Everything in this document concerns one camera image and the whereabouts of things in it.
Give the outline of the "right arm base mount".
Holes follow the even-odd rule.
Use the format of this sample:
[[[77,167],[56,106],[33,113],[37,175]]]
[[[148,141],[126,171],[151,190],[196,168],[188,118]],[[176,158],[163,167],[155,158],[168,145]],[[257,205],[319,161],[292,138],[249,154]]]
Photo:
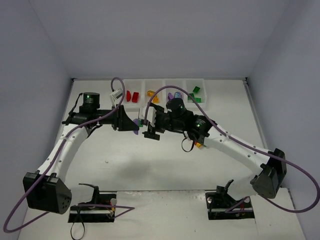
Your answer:
[[[251,199],[234,200],[225,187],[218,186],[215,191],[205,192],[207,216],[211,221],[254,219]]]

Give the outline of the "orange yellow lego brick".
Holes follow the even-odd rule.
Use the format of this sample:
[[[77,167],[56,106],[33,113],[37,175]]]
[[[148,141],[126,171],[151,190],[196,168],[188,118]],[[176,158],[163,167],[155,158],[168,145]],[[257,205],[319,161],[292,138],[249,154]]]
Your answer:
[[[154,104],[158,104],[159,102],[160,102],[160,100],[157,96],[155,96],[152,100],[152,103],[154,103]]]

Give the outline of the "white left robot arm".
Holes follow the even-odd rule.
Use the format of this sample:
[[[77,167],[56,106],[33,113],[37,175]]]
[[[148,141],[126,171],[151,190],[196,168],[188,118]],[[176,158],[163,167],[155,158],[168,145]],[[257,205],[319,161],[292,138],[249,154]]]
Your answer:
[[[111,109],[100,108],[100,94],[79,94],[83,103],[79,111],[73,109],[62,123],[62,134],[44,163],[23,178],[27,205],[31,209],[64,214],[75,196],[65,184],[68,169],[82,143],[103,125],[111,125],[115,131],[138,131],[139,126],[131,120],[123,105]]]

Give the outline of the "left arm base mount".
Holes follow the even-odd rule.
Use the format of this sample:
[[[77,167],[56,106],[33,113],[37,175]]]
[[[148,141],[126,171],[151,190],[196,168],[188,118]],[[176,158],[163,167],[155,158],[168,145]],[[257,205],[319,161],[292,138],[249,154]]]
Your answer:
[[[79,183],[71,189],[69,223],[113,223],[117,193],[100,190],[98,185]]]

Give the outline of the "dark purple lego brick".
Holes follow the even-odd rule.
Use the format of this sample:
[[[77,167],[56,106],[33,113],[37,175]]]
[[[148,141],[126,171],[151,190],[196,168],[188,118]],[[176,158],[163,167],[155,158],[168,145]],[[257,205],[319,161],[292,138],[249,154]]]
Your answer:
[[[169,93],[168,93],[168,95],[167,95],[167,98],[168,98],[168,100],[171,100],[171,99],[173,99],[173,98],[174,98],[174,96],[172,95],[172,93],[171,93],[171,92],[169,92]]]

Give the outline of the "green curved lego brick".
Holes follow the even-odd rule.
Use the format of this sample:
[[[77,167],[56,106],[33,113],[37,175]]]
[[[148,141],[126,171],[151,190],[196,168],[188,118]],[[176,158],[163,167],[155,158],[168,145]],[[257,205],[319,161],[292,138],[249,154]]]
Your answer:
[[[194,93],[190,93],[189,96],[187,97],[187,100],[188,100],[188,101],[191,101],[191,100],[194,99],[194,98],[195,98]]]

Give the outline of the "light purple rounded lego brick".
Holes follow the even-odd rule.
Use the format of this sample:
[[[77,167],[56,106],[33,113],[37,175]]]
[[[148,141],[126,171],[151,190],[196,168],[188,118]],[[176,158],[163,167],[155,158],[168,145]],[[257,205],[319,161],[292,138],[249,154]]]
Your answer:
[[[140,120],[139,120],[138,118],[135,118],[135,119],[133,120],[133,122],[134,122],[135,125],[137,126],[137,129],[134,130],[133,132],[134,132],[135,135],[138,135],[138,134],[139,134],[139,130],[140,130]]]

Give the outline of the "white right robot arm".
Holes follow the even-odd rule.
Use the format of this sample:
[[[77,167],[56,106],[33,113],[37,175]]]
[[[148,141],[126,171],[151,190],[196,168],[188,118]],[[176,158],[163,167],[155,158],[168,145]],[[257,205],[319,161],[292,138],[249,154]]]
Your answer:
[[[287,173],[287,166],[276,157],[284,152],[256,147],[249,143],[241,145],[241,139],[222,129],[213,120],[186,109],[184,101],[174,98],[163,108],[156,104],[141,107],[140,120],[146,120],[145,138],[159,140],[165,131],[179,133],[206,148],[218,150],[247,167],[251,173],[242,178],[232,178],[224,187],[224,193],[238,201],[242,198],[261,195],[274,199]]]

